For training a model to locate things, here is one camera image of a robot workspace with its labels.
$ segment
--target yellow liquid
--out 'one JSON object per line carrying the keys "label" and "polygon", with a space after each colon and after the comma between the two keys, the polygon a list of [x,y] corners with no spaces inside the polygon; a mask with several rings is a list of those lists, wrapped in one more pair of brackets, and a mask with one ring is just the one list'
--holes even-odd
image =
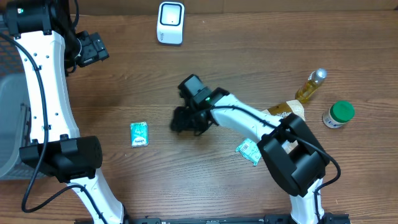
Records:
{"label": "yellow liquid", "polygon": [[295,99],[299,100],[300,103],[306,103],[309,101],[311,95],[318,89],[320,85],[317,85],[313,80],[307,81],[303,87],[297,90]]}

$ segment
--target wooden tabletop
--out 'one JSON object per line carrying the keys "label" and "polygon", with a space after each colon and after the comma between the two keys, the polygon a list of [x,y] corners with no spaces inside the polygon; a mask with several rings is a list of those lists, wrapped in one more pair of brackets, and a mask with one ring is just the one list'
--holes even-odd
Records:
{"label": "wooden tabletop", "polygon": [[[98,32],[110,58],[67,78],[82,136],[99,137],[102,170],[133,217],[254,217],[289,213],[288,195],[262,161],[235,152],[243,136],[213,126],[200,137],[169,129],[183,101],[177,85],[197,74],[264,110],[292,100],[310,72],[328,78],[305,106],[307,124],[342,169],[322,190],[327,212],[352,223],[398,218],[398,12],[291,12],[187,15],[182,46],[160,45],[157,16],[80,17],[78,30]],[[322,113],[350,101],[355,117],[330,129]],[[132,148],[130,123],[149,124],[149,145]],[[326,168],[325,180],[336,174]],[[90,215],[67,192],[31,214],[21,212],[28,181],[0,182],[0,223],[72,223]],[[38,180],[29,207],[64,187]]]}

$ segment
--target wall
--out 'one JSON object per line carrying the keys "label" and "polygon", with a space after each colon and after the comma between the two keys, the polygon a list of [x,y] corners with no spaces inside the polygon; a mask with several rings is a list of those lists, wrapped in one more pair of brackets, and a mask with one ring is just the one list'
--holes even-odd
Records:
{"label": "wall", "polygon": [[[163,0],[79,0],[84,15],[157,14]],[[393,10],[398,0],[180,0],[187,13]],[[6,0],[0,0],[0,8]],[[75,12],[70,0],[71,12]]]}

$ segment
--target teal packet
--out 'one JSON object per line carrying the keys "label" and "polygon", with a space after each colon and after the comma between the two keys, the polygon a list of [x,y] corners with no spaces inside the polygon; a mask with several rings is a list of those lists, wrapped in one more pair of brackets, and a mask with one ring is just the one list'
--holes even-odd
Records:
{"label": "teal packet", "polygon": [[148,145],[148,125],[146,122],[130,124],[131,146],[141,147]]}
{"label": "teal packet", "polygon": [[243,157],[253,162],[253,165],[256,166],[261,158],[261,153],[257,144],[250,140],[246,139],[240,144],[235,152],[240,152]]}

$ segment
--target green lid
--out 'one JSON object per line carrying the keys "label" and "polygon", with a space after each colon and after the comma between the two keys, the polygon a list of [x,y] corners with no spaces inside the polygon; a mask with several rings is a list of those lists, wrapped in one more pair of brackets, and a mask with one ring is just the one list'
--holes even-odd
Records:
{"label": "green lid", "polygon": [[330,108],[330,116],[339,123],[350,121],[354,115],[354,106],[348,101],[338,101]]}

